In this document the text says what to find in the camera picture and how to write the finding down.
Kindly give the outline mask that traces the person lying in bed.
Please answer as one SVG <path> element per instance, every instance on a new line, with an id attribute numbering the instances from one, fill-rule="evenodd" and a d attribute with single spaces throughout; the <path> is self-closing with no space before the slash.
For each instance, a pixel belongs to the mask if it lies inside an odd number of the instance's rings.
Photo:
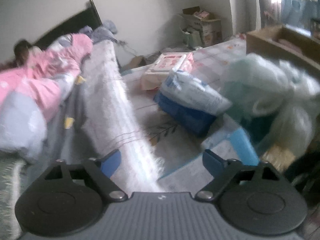
<path id="1" fill-rule="evenodd" d="M 19 40 L 14 46 L 16 66 L 19 67 L 24 65 L 28 61 L 30 55 L 37 55 L 41 52 L 42 50 L 39 47 L 33 46 L 27 40 Z"/>

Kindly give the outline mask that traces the white blue product box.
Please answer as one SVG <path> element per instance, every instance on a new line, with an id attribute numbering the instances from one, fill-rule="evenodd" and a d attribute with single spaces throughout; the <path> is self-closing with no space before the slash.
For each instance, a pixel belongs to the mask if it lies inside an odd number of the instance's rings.
<path id="1" fill-rule="evenodd" d="M 251 166 L 259 164 L 258 155 L 242 128 L 232 132 L 217 132 L 203 144 L 204 151 L 211 150 L 223 159 L 236 159 L 244 165 Z M 203 153 L 199 154 L 175 171 L 163 176 L 158 181 L 159 185 L 166 192 L 190 192 L 194 195 L 214 179 L 203 166 L 202 155 Z"/>

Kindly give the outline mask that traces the pink grey duvet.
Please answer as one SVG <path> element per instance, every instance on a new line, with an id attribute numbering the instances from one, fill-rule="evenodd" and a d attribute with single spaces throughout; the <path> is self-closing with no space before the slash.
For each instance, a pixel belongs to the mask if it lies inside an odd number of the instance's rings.
<path id="1" fill-rule="evenodd" d="M 87 35 L 67 34 L 22 66 L 15 60 L 1 65 L 1 152 L 31 164 L 39 159 L 47 123 L 71 93 L 92 49 Z"/>

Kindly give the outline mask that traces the cardboard boxes in corner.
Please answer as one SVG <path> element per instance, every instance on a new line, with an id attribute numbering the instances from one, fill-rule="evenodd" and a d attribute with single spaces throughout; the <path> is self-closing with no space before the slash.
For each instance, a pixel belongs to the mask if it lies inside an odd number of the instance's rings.
<path id="1" fill-rule="evenodd" d="M 212 12 L 201 7 L 190 7 L 182 10 L 181 16 L 187 26 L 200 35 L 201 46 L 209 47 L 222 42 L 222 23 Z"/>

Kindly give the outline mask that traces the brown cardboard box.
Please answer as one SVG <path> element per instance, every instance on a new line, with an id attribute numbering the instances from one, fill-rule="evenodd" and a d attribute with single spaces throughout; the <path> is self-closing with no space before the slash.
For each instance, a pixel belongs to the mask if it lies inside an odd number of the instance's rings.
<path id="1" fill-rule="evenodd" d="M 273 60 L 286 60 L 319 77 L 319 40 L 284 25 L 248 32 L 246 53 L 256 53 Z"/>

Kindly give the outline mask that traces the blue white tissue pack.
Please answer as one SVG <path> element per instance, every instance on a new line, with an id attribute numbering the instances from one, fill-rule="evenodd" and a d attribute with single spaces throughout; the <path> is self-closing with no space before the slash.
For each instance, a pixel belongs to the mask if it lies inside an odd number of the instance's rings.
<path id="1" fill-rule="evenodd" d="M 170 72 L 154 97 L 160 109 L 197 137 L 207 135 L 210 126 L 232 106 L 215 89 L 188 72 Z"/>

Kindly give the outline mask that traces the dark grey bed sheet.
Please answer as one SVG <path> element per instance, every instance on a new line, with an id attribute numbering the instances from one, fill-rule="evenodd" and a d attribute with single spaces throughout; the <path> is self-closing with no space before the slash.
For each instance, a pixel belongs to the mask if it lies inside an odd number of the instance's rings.
<path id="1" fill-rule="evenodd" d="M 121 152 L 112 180 L 126 193 L 159 192 L 162 166 L 147 133 L 139 124 L 119 72 L 114 44 L 93 46 L 79 79 L 47 126 L 47 137 L 36 159 L 27 162 L 18 150 L 1 152 L 1 239 L 18 239 L 21 228 L 14 206 L 24 190 L 56 159 L 78 164 Z"/>

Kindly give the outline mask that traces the pink wet wipes pack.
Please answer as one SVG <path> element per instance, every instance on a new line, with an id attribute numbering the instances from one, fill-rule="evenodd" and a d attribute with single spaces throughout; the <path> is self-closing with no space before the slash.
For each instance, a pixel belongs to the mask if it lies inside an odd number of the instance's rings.
<path id="1" fill-rule="evenodd" d="M 141 77 L 142 90 L 154 90 L 161 86 L 170 72 L 182 70 L 190 73 L 194 57 L 188 53 L 162 53 Z"/>

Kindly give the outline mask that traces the yellow flat box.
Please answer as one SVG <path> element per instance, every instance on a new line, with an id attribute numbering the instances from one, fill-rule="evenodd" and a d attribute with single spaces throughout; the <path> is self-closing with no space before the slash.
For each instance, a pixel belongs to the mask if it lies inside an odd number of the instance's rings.
<path id="1" fill-rule="evenodd" d="M 283 173 L 296 160 L 296 156 L 288 148 L 274 144 L 260 160 L 270 163 L 278 172 Z"/>

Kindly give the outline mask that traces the white plastic bag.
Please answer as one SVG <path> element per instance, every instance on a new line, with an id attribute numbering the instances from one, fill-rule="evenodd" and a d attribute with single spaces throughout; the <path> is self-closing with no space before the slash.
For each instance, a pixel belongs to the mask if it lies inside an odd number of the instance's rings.
<path id="1" fill-rule="evenodd" d="M 319 81 L 290 61 L 266 59 L 250 53 L 225 69 L 222 94 L 234 106 L 234 114 L 252 122 L 271 116 L 270 129 L 258 141 L 261 153 L 273 145 L 295 157 L 307 150 L 319 116 Z"/>

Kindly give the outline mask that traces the black headboard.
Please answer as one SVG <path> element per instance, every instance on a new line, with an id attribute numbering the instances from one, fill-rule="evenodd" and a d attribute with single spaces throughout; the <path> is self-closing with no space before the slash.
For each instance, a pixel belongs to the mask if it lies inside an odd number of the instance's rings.
<path id="1" fill-rule="evenodd" d="M 67 20 L 63 21 L 62 23 L 45 33 L 36 42 L 34 42 L 33 45 L 39 47 L 42 50 L 45 50 L 60 36 L 71 33 L 78 33 L 79 30 L 84 28 L 85 26 L 96 29 L 97 27 L 102 25 L 103 23 L 98 14 L 94 1 L 89 0 L 86 3 L 85 10 L 68 18 Z"/>

